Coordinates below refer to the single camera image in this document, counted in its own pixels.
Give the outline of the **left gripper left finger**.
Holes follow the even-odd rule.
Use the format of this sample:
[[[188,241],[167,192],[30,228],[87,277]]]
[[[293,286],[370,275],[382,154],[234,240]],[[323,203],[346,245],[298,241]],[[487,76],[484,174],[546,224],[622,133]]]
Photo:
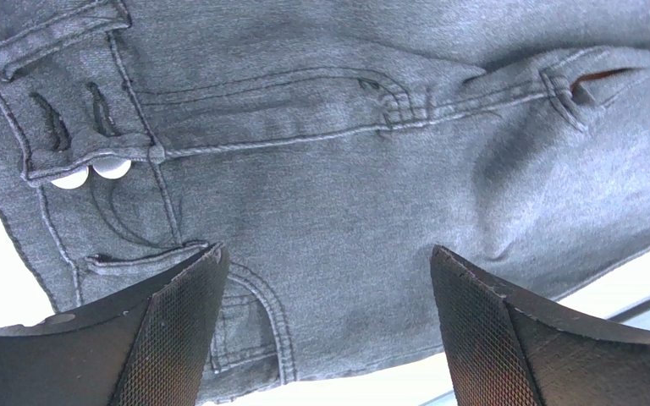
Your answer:
[[[229,272],[221,244],[34,326],[0,327],[0,405],[193,405]]]

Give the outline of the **black denim trousers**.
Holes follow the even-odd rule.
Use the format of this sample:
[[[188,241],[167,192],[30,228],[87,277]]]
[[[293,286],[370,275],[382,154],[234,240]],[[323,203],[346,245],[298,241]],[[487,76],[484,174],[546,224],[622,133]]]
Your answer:
[[[436,244],[650,250],[650,1],[0,1],[0,217],[55,310],[224,243],[200,402],[425,359]]]

